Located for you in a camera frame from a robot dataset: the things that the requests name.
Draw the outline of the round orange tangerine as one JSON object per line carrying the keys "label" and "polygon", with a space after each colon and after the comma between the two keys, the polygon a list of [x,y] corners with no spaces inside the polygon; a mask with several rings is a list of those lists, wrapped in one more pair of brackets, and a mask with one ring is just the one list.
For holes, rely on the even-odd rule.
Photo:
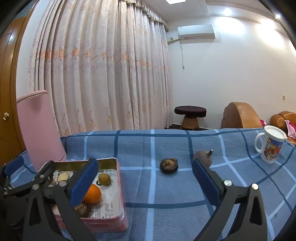
{"label": "round orange tangerine", "polygon": [[102,193],[99,187],[97,187],[95,184],[91,184],[87,193],[83,198],[83,202],[96,204],[100,202],[101,196],[102,196]]}

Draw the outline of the small yellow longan fruit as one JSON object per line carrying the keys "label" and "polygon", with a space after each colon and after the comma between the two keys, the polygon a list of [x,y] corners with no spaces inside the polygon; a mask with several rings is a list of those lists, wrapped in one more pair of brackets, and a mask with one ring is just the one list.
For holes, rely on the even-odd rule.
{"label": "small yellow longan fruit", "polygon": [[111,184],[111,177],[107,173],[101,173],[98,176],[99,185],[108,186]]}

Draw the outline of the wooden door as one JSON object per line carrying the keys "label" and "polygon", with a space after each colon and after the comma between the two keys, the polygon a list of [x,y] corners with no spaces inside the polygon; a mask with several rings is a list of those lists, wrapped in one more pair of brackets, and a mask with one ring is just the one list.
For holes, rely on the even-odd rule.
{"label": "wooden door", "polygon": [[1,165],[25,149],[16,111],[16,65],[25,21],[13,20],[1,36]]}

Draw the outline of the brown water chestnut in box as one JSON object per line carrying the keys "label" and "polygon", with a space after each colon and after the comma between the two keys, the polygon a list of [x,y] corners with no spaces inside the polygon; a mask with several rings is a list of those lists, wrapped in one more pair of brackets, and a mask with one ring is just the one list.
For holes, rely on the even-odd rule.
{"label": "brown water chestnut in box", "polygon": [[81,218],[90,218],[92,213],[92,205],[82,202],[78,206],[75,206],[74,210]]}

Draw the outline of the pink tin lid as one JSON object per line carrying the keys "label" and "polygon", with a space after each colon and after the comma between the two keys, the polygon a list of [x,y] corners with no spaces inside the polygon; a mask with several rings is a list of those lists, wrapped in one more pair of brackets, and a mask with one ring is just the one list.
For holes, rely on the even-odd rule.
{"label": "pink tin lid", "polygon": [[65,161],[66,152],[48,92],[38,90],[18,98],[16,109],[23,142],[35,170],[48,161]]}

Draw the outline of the pink tin box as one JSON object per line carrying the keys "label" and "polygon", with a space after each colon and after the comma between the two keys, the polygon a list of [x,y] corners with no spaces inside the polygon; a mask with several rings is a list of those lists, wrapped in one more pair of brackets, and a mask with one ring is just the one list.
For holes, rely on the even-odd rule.
{"label": "pink tin box", "polygon": [[121,190],[119,162],[115,157],[97,161],[97,174],[75,211],[92,233],[124,232],[128,228],[128,219]]}

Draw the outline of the purple passion fruit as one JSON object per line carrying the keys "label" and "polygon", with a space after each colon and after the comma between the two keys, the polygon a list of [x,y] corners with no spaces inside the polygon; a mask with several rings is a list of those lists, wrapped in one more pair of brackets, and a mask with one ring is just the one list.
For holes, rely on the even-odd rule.
{"label": "purple passion fruit", "polygon": [[213,161],[213,150],[209,151],[197,151],[194,154],[193,160],[199,160],[200,162],[203,162],[208,168],[211,166]]}

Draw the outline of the white printed mug with lid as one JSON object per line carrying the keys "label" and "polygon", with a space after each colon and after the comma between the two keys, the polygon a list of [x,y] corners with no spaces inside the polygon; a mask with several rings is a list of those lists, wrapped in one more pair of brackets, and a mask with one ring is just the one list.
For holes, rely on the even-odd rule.
{"label": "white printed mug with lid", "polygon": [[[261,149],[257,147],[257,141],[262,137]],[[287,135],[281,129],[266,125],[262,133],[258,133],[254,140],[255,150],[260,158],[268,164],[273,164],[280,153],[283,143],[287,140]]]}

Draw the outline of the blue plaid tablecloth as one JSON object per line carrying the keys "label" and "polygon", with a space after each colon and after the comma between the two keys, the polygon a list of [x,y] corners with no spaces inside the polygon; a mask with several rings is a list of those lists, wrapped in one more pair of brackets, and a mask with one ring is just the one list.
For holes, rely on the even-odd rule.
{"label": "blue plaid tablecloth", "polygon": [[[89,159],[115,157],[119,162],[121,190],[128,219],[124,232],[90,233],[95,240],[195,240],[216,207],[211,205],[192,171],[197,151],[213,150],[210,170],[236,186],[257,184],[267,221],[267,240],[295,240],[295,146],[285,141],[273,164],[264,162],[254,140],[263,128],[223,128],[208,131],[145,130],[79,133],[62,137],[66,160],[56,162],[47,178],[58,185],[63,172],[69,179]],[[6,181],[6,189],[30,185],[35,170],[27,152],[24,164]],[[175,158],[178,170],[164,174],[159,165]],[[236,204],[217,240],[224,240],[236,217]],[[56,205],[53,214],[67,240],[73,240]]]}

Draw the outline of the dark brown water chestnut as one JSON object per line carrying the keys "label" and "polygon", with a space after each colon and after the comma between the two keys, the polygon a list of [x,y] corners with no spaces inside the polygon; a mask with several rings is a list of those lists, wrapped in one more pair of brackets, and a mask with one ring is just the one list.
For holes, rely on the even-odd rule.
{"label": "dark brown water chestnut", "polygon": [[160,171],[164,174],[173,174],[177,172],[178,167],[178,161],[175,158],[164,159],[159,165]]}

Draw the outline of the pink floral cushion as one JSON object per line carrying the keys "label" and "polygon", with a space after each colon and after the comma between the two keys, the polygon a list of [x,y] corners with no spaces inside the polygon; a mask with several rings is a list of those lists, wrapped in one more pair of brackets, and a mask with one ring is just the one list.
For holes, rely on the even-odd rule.
{"label": "pink floral cushion", "polygon": [[296,126],[290,120],[285,120],[285,124],[288,137],[296,140]]}

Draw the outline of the brown leather sofa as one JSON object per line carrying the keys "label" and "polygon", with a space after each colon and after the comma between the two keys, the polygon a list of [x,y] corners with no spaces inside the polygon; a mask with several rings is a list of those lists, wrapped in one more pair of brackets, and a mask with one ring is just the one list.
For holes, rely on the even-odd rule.
{"label": "brown leather sofa", "polygon": [[295,145],[295,139],[288,136],[288,128],[285,121],[291,121],[295,124],[295,113],[291,111],[282,111],[279,114],[274,114],[270,119],[270,125],[276,126],[281,129],[287,135],[287,140]]}

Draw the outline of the dark round stool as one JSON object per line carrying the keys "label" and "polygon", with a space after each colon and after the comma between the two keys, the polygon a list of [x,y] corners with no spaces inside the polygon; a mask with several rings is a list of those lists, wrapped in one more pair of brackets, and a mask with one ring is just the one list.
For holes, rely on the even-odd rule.
{"label": "dark round stool", "polygon": [[207,109],[199,106],[177,106],[174,109],[177,115],[184,115],[180,129],[198,130],[198,118],[204,118],[207,114]]}

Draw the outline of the pink floral curtain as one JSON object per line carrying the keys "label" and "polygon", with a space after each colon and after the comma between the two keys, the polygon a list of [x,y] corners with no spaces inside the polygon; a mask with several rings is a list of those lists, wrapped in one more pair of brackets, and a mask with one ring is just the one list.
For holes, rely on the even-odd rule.
{"label": "pink floral curtain", "polygon": [[46,90],[61,136],[172,123],[165,20],[143,1],[49,1],[28,89]]}

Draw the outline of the white wall air conditioner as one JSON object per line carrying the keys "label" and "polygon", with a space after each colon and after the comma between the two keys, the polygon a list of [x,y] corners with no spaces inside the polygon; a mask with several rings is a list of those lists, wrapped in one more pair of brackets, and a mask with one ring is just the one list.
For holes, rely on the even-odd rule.
{"label": "white wall air conditioner", "polygon": [[215,39],[215,32],[212,25],[190,25],[178,27],[178,37],[186,39]]}

